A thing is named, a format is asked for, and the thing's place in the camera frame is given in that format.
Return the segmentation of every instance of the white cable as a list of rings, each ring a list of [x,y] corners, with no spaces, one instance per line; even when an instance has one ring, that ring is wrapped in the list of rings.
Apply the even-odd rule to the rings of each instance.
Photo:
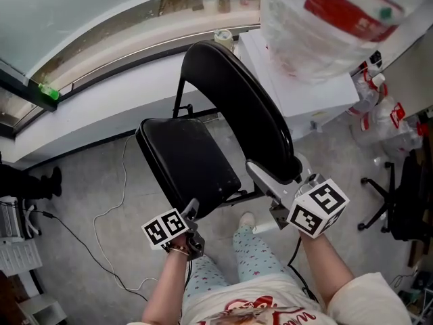
[[[107,211],[105,211],[104,213],[99,214],[99,215],[97,215],[96,217],[93,218],[93,230],[95,231],[95,238],[96,238],[97,245],[99,246],[99,249],[101,249],[101,253],[102,253],[102,255],[104,256],[104,258],[106,259],[106,261],[110,264],[110,266],[111,266],[111,270],[112,270],[113,274],[115,273],[115,272],[114,272],[114,267],[113,267],[113,265],[110,263],[110,260],[108,260],[107,255],[104,253],[104,250],[102,249],[101,242],[99,241],[99,238],[98,238],[98,236],[97,236],[97,230],[96,230],[96,219],[98,219],[99,217],[103,217],[104,215],[107,215],[107,214],[108,214],[111,210],[113,210],[113,209],[118,209],[120,206],[122,206],[122,204],[123,204],[123,202],[124,202],[124,193],[125,193],[125,190],[126,190],[126,188],[127,188],[127,169],[126,169],[125,166],[124,166],[124,162],[123,162],[123,160],[124,160],[124,152],[125,152],[125,150],[127,149],[127,144],[128,144],[128,141],[129,141],[129,139],[130,139],[131,137],[132,137],[132,136],[129,136],[129,137],[127,138],[126,142],[124,143],[123,153],[122,153],[122,167],[123,167],[123,173],[124,173],[124,182],[123,182],[122,200],[120,201],[120,203],[119,203],[117,206],[114,206],[114,207],[108,209]],[[141,282],[141,284],[140,284],[140,286],[139,286],[138,288],[124,288],[123,286],[121,286],[121,285],[119,284],[119,282],[118,282],[118,280],[117,280],[117,277],[114,276],[114,281],[116,282],[116,284],[117,284],[117,286],[118,286],[119,288],[121,288],[121,289],[127,289],[127,290],[132,290],[132,291],[138,291],[138,290],[140,290],[141,287],[143,286],[144,282],[145,282],[146,280],[150,280],[150,279],[151,279],[151,280],[156,280],[156,281],[158,281],[157,279],[155,279],[155,278],[153,278],[153,277],[148,277],[148,278],[143,279],[143,282]]]

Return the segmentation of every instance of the black folding chair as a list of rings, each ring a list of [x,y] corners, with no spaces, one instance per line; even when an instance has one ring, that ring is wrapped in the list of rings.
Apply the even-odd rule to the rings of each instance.
[[[251,72],[225,47],[213,41],[192,45],[183,59],[173,118],[145,119],[136,136],[170,204],[182,211],[193,198],[195,219],[217,207],[258,198],[254,191],[228,200],[241,183],[227,159],[194,113],[181,107],[185,82],[203,93],[227,120],[246,159],[281,184],[300,181],[302,164],[294,156],[289,129],[277,106]],[[178,118],[180,109],[188,109]]]

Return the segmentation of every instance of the white t-shirt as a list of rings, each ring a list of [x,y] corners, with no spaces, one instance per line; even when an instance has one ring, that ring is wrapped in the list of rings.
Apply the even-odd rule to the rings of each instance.
[[[181,325],[234,323],[410,325],[411,320],[403,302],[381,274],[366,274],[349,282],[334,295],[326,314],[291,277],[283,274],[198,294],[183,304]]]

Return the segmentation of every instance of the glass pane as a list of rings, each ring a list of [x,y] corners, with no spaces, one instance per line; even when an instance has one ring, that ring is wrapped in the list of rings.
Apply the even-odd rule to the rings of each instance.
[[[0,87],[0,123],[13,127],[35,107]]]
[[[259,21],[260,0],[151,0],[71,42],[33,76],[61,89],[109,62],[185,35]]]

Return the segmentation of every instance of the bracelet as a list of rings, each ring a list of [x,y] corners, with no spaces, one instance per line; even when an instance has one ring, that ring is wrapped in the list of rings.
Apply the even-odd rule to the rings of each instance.
[[[188,253],[186,253],[186,252],[184,252],[184,251],[181,251],[180,249],[177,249],[177,248],[168,248],[170,251],[177,251],[177,252],[179,252],[179,253],[181,253],[181,254],[184,254],[184,255],[186,255],[187,257],[189,256],[189,254]]]

